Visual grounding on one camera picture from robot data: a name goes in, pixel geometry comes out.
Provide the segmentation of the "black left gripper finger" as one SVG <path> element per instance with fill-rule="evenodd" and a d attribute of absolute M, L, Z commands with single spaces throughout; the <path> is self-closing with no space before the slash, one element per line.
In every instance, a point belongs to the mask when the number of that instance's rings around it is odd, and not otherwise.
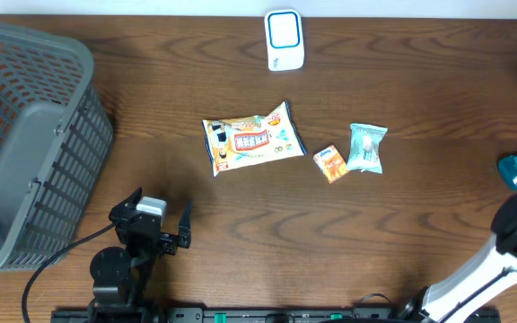
<path fill-rule="evenodd" d="M 136 206 L 143 195 L 143 190 L 137 188 L 128 198 L 125 199 L 124 206 Z"/>
<path fill-rule="evenodd" d="M 190 224 L 190 216 L 192 211 L 192 203 L 190 201 L 187 202 L 187 206 L 185 207 L 182 216 L 179 221 L 179 236 L 180 237 L 190 237 L 191 236 L 191 224 Z"/>

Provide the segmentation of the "orange snack bag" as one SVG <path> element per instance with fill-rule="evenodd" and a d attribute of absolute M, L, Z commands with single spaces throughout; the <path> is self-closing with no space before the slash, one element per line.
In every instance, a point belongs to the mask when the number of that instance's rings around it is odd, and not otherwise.
<path fill-rule="evenodd" d="M 286 100 L 266 116 L 205 119 L 202 127 L 214 176 L 307 153 Z"/>

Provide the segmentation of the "orange tissue pack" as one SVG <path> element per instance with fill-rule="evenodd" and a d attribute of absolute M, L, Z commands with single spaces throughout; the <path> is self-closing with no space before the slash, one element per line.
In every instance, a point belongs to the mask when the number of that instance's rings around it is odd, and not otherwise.
<path fill-rule="evenodd" d="M 349 172 L 344 158 L 333 144 L 315 153 L 313 160 L 329 184 L 341 179 Z"/>

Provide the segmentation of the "green wet wipes pack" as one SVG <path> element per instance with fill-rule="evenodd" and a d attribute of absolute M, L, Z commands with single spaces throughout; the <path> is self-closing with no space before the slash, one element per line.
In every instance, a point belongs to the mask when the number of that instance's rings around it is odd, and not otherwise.
<path fill-rule="evenodd" d="M 381 140 L 388 132 L 388 128 L 353 123 L 350 125 L 350 129 L 350 152 L 346 168 L 348 170 L 382 174 L 379 148 Z"/>

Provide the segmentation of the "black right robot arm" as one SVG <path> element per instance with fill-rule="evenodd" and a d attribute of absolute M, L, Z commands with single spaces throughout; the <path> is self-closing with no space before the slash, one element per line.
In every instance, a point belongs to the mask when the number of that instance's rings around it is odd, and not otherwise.
<path fill-rule="evenodd" d="M 426 287 L 399 311 L 415 322 L 463 323 L 501 292 L 517 284 L 517 193 L 498 209 L 491 236 L 456 272 Z"/>

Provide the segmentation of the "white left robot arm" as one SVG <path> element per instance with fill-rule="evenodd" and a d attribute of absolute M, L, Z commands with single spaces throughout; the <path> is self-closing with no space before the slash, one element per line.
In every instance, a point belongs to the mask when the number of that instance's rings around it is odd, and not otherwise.
<path fill-rule="evenodd" d="M 167 320 L 164 310 L 145 298 L 145 289 L 160 258 L 190 247 L 192 204 L 187 203 L 176 234 L 162 231 L 166 210 L 165 201 L 144 196 L 141 188 L 111 209 L 109 219 L 121 245 L 105 248 L 92 259 L 90 322 Z"/>

